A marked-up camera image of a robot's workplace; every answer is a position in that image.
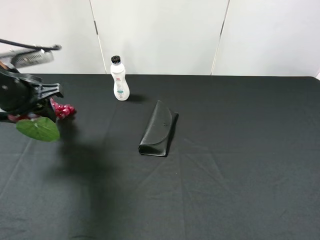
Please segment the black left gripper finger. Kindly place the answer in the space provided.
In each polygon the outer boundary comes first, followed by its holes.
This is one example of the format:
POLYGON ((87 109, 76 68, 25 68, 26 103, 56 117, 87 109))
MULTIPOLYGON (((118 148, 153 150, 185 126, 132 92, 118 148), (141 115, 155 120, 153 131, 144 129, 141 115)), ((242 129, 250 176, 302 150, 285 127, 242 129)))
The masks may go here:
POLYGON ((64 97, 63 87, 59 83, 43 84, 43 83, 33 83, 32 87, 32 97, 38 101, 49 99, 51 97, 57 96, 58 98, 64 97))
POLYGON ((55 108, 49 99, 38 103, 34 109, 34 113, 39 117, 49 118, 53 122, 57 121, 55 108))

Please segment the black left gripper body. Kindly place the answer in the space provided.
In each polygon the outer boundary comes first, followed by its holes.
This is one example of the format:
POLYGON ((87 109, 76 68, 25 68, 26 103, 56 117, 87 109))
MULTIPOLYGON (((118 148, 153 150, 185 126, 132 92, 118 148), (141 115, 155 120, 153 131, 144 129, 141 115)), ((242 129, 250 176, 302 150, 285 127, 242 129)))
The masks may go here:
POLYGON ((2 66, 0 68, 0 121, 15 123, 21 119, 34 119, 41 116, 38 108, 33 108, 28 113, 18 113, 17 109, 29 102, 32 86, 29 82, 8 73, 19 74, 15 68, 2 66))

